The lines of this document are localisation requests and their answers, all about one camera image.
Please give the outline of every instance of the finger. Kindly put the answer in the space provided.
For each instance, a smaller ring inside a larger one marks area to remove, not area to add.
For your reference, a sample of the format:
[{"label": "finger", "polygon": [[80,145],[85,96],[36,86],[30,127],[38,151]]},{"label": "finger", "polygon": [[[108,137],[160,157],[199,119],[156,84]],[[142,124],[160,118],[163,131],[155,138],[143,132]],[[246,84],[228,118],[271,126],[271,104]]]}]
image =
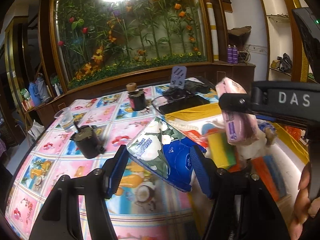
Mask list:
[{"label": "finger", "polygon": [[302,233],[302,224],[299,223],[299,220],[297,217],[294,217],[292,220],[290,226],[289,226],[289,234],[291,240],[298,240]]},{"label": "finger", "polygon": [[315,218],[320,208],[320,198],[316,198],[310,205],[308,213],[312,218]]},{"label": "finger", "polygon": [[298,192],[296,202],[294,203],[294,213],[300,224],[303,224],[308,219],[308,209],[310,207],[309,192],[307,188],[301,189]]},{"label": "finger", "polygon": [[306,166],[304,166],[302,173],[301,173],[301,179],[299,182],[298,189],[304,189],[308,186],[310,182],[310,163],[307,163]]}]

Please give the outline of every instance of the plant display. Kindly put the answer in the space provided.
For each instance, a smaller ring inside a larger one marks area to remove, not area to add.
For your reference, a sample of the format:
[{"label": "plant display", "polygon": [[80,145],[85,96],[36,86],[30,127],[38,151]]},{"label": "plant display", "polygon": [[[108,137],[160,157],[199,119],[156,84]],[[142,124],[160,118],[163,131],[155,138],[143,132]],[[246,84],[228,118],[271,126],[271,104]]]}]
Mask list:
[{"label": "plant display", "polygon": [[69,88],[156,66],[206,61],[195,0],[56,0]]}]

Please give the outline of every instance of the pink tablecloth pattern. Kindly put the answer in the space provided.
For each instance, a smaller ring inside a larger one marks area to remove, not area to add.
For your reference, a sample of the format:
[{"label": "pink tablecloth pattern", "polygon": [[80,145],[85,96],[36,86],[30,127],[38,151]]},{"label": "pink tablecloth pattern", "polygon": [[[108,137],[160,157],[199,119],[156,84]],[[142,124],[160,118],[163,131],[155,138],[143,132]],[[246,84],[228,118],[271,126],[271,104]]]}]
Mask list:
[{"label": "pink tablecloth pattern", "polygon": [[[144,88],[146,98],[155,98],[167,88],[167,85]],[[96,132],[104,140],[105,153],[86,159],[69,140],[72,134],[65,133],[57,120],[52,123],[26,158],[10,191],[5,217],[22,239],[29,238],[44,201],[61,175],[75,178],[101,167],[121,144],[127,144],[157,115],[152,106],[148,111],[133,112],[127,92],[92,100],[79,99],[71,104],[71,109],[81,125],[98,126]],[[131,161],[123,181],[119,194],[106,201],[119,239],[194,240],[199,237],[186,193]],[[90,240],[83,196],[79,197],[79,206],[84,240]]]}]

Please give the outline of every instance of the small jar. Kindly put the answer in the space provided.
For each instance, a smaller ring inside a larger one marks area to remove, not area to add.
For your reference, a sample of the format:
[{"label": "small jar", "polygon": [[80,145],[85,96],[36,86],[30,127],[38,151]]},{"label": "small jar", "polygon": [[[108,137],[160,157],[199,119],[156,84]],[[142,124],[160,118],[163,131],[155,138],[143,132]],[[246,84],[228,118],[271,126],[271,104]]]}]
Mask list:
[{"label": "small jar", "polygon": [[143,89],[137,89],[136,83],[127,84],[128,98],[133,111],[141,111],[147,107]]}]

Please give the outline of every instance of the tissue pack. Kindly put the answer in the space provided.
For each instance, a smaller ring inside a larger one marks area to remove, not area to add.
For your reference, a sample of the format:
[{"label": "tissue pack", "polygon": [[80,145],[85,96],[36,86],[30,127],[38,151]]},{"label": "tissue pack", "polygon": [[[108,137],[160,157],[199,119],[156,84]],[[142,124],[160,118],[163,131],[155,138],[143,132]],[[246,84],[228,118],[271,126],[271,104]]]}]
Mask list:
[{"label": "tissue pack", "polygon": [[[127,145],[129,157],[165,182],[191,190],[190,147],[198,145],[159,117],[154,117]],[[205,148],[198,145],[203,153]]]}]

